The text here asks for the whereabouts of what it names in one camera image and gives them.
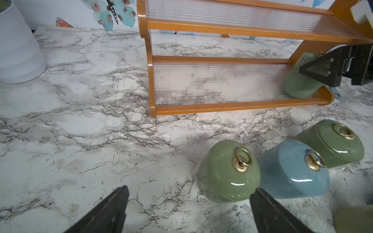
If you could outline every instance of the jar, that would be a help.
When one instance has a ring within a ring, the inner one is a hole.
[[[369,233],[373,229],[373,205],[337,209],[334,226],[337,233]]]
[[[260,168],[251,151],[239,142],[216,143],[202,161],[197,175],[202,193],[216,203],[250,198],[260,184]]]
[[[303,142],[289,139],[258,157],[260,187],[273,198],[303,198],[324,194],[330,177],[323,158]]]
[[[360,161],[364,157],[360,138],[349,127],[335,120],[322,120],[293,139],[319,152],[328,168]]]
[[[7,2],[10,6],[0,12],[0,82],[14,84],[38,77],[47,63],[14,1]]]
[[[300,74],[299,67],[322,55],[323,53],[303,53],[282,82],[281,87],[284,91],[297,99],[310,98],[323,84],[311,77]],[[322,62],[317,66],[310,67],[308,70],[327,77],[329,75],[330,62]]]

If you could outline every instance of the green jar on shelf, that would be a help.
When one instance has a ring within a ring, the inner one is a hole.
[[[304,100],[310,98],[323,84],[313,78],[300,74],[299,67],[321,57],[322,55],[323,53],[303,53],[302,57],[299,58],[282,82],[282,89],[297,99]],[[322,62],[317,66],[310,67],[308,70],[323,76],[328,76],[330,62]]]
[[[238,202],[250,198],[260,185],[259,164],[239,142],[216,143],[202,161],[197,179],[202,193],[213,202]]]
[[[335,120],[322,120],[293,139],[317,151],[324,158],[327,168],[357,162],[364,157],[360,138],[349,127]]]

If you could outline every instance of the ribbed plastic shelf panel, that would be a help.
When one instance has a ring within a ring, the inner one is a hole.
[[[285,64],[154,63],[157,106],[292,99],[281,83]]]
[[[147,14],[150,19],[360,36],[332,15],[219,1],[148,0]]]

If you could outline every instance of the green ceramic jar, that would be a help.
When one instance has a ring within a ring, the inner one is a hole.
[[[328,168],[357,162],[364,157],[360,138],[349,127],[334,120],[322,120],[293,139],[317,151]]]
[[[322,56],[322,53],[303,53],[302,57],[299,58],[282,82],[282,89],[297,99],[304,100],[310,98],[323,84],[313,78],[300,74],[299,67],[320,56]],[[328,76],[330,62],[323,62],[318,66],[310,67],[308,70],[323,76]]]
[[[373,231],[373,205],[339,208],[334,214],[337,233],[369,233]]]
[[[198,187],[213,202],[250,198],[260,185],[260,168],[251,151],[239,142],[216,143],[198,171]]]

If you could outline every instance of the wooden shelf rack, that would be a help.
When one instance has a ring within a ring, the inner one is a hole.
[[[304,52],[325,51],[338,44],[372,43],[373,30],[369,23],[356,24],[352,18],[350,7],[356,2],[357,0],[336,0],[329,10],[324,10],[257,0],[138,0],[140,35],[145,39],[147,52],[151,117],[167,114],[330,104],[334,100],[334,94],[323,86],[306,100],[281,99],[156,106],[154,80],[157,79],[157,73],[154,72],[154,67],[160,64],[175,66],[178,64],[245,64],[250,68],[250,65],[278,64],[279,67],[283,67],[285,64],[291,68]],[[153,56],[151,29],[304,41],[289,59]]]

